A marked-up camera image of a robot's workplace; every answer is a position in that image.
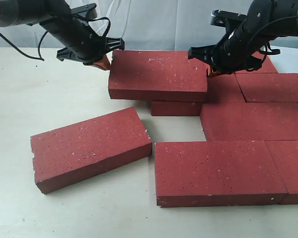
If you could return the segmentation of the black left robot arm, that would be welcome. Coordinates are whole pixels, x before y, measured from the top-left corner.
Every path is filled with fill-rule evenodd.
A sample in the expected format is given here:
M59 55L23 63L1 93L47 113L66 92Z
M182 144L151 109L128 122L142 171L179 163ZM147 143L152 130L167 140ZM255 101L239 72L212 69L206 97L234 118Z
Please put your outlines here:
M64 46L57 52L58 60L109 70L107 53L124 50L125 42L122 38L107 36L110 24L102 35L92 29L90 22L99 20L96 7L90 3L70 8L64 0L0 0L0 27L38 24ZM2 33L0 37L18 49Z

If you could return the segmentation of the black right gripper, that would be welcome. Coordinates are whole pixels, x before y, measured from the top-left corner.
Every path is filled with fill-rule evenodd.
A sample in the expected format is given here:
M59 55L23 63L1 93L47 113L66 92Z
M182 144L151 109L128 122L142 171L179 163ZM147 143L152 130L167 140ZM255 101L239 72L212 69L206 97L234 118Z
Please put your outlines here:
M246 27L238 27L215 45L191 47L188 58L208 64L207 77L242 70L255 71L262 67L266 57L258 59L253 54L277 37L277 32L272 27L253 33Z

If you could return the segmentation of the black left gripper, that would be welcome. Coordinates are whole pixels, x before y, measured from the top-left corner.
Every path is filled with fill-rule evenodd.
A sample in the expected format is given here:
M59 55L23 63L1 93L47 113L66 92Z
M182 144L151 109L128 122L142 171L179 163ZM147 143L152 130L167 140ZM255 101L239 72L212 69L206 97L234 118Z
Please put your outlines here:
M103 71L111 67L106 54L125 49L122 38L99 36L90 26L82 23L60 30L56 33L56 39L65 46L57 51L57 59L81 62Z

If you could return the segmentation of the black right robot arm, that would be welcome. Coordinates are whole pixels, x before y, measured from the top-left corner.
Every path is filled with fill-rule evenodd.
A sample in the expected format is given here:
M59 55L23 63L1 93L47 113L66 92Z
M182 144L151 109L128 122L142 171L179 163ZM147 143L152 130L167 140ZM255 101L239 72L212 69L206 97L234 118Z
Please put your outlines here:
M298 0L254 0L247 14L214 10L211 25L224 27L225 35L215 45L191 47L188 59L206 63L209 77L256 71L268 55L280 54L272 40L298 37Z

